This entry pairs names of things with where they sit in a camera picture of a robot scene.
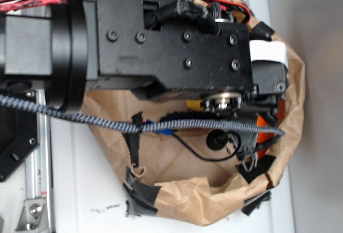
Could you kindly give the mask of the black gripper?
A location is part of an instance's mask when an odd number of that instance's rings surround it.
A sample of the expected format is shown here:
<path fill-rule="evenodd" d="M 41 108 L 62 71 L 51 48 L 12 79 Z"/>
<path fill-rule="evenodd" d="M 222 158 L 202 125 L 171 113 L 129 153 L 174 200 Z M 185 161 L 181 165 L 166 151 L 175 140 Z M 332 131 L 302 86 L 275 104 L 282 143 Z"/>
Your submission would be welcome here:
<path fill-rule="evenodd" d="M 210 129 L 207 145 L 232 143 L 240 160 L 275 144 L 288 87 L 286 45 L 248 30 L 249 9 L 225 0 L 95 0 L 95 90 L 141 100 L 201 100 L 203 112 L 145 122 L 133 132 Z M 257 126 L 261 115 L 270 126 Z M 257 143 L 259 133 L 273 137 Z"/>

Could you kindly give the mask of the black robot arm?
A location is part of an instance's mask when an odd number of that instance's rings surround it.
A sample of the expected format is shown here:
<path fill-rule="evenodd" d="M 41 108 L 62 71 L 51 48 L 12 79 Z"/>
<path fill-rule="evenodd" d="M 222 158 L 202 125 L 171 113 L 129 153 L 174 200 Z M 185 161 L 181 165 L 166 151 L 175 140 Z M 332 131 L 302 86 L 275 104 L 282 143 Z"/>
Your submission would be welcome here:
<path fill-rule="evenodd" d="M 287 55 L 257 57 L 250 9 L 227 0 L 1 0 L 1 105 L 125 134 L 210 129 L 257 159 L 283 135 Z M 200 117 L 116 122 L 78 113 L 88 90 L 199 99 Z"/>

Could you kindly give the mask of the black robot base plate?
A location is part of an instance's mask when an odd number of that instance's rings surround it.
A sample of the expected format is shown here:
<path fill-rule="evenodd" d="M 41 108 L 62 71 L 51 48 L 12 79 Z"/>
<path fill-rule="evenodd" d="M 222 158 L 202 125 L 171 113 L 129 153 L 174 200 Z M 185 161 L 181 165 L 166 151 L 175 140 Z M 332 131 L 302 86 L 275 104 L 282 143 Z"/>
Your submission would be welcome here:
<path fill-rule="evenodd" d="M 38 146 L 37 115 L 1 106 L 1 182 Z"/>

